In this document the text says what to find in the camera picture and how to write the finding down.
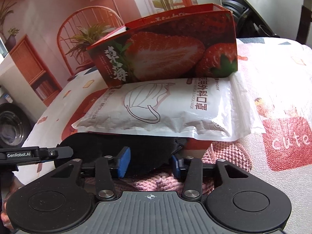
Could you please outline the person's left hand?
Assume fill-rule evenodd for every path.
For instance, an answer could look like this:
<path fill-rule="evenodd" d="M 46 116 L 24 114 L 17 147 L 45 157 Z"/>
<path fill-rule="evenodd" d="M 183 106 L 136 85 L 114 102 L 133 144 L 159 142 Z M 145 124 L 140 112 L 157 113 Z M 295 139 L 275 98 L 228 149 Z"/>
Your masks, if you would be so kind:
<path fill-rule="evenodd" d="M 13 231 L 11 221 L 7 215 L 6 204 L 10 196 L 23 186 L 14 173 L 1 175 L 1 221 L 5 231 Z"/>

